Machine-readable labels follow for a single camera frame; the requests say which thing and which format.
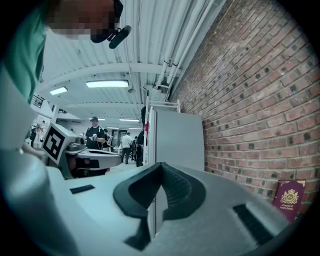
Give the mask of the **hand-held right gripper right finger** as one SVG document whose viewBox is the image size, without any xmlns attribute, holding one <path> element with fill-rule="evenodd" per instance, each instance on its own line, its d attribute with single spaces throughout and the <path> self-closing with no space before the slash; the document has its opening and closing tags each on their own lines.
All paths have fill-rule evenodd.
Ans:
<svg viewBox="0 0 320 256">
<path fill-rule="evenodd" d="M 266 256 L 288 235 L 284 215 L 244 186 L 205 171 L 171 168 L 201 182 L 205 199 L 190 216 L 163 222 L 154 255 Z"/>
</svg>

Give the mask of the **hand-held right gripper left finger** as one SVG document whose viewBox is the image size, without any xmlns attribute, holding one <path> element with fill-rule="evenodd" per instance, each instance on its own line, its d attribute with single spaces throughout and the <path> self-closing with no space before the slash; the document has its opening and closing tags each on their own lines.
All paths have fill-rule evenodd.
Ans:
<svg viewBox="0 0 320 256">
<path fill-rule="evenodd" d="M 140 221 L 103 224 L 101 195 L 80 200 L 61 172 L 16 150 L 0 153 L 0 190 L 28 237 L 49 256 L 161 256 L 163 243 L 143 238 Z"/>
</svg>

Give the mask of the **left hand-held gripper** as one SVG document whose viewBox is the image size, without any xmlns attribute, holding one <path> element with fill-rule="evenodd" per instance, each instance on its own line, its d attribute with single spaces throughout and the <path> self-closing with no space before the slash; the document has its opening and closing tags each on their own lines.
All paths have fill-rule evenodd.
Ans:
<svg viewBox="0 0 320 256">
<path fill-rule="evenodd" d="M 110 168 L 121 164 L 121 156 L 114 152 L 89 149 L 82 137 L 63 126 L 51 123 L 41 149 L 66 179 L 105 175 Z"/>
</svg>

